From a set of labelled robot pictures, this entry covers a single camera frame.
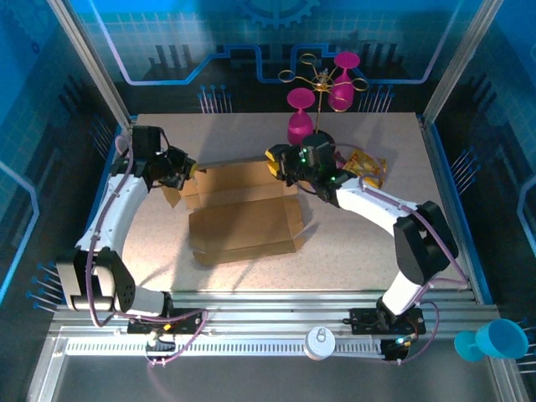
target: blue plastic cup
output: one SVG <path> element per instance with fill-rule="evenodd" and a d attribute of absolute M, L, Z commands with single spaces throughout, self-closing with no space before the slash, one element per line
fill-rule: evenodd
<path fill-rule="evenodd" d="M 487 355 L 492 358 L 522 358 L 528 351 L 528 338 L 515 322 L 499 318 L 479 328 L 477 333 L 462 331 L 454 339 L 458 354 L 477 362 Z"/>

